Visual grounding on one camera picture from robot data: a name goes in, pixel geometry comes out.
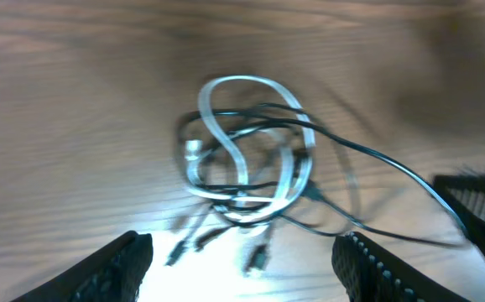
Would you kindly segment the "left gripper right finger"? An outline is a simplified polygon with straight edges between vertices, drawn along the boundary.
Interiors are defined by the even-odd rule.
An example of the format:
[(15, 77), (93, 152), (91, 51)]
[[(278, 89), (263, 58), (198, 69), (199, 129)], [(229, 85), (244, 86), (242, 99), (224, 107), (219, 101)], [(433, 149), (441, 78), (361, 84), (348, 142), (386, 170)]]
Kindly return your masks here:
[(354, 302), (467, 302), (360, 232), (335, 239), (331, 265)]

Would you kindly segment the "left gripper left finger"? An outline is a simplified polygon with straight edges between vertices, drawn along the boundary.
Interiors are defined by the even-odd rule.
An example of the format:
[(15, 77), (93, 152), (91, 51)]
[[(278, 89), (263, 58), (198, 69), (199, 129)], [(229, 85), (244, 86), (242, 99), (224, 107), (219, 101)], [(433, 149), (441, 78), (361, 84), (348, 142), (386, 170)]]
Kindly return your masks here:
[(125, 232), (13, 302), (135, 302), (153, 255), (149, 234)]

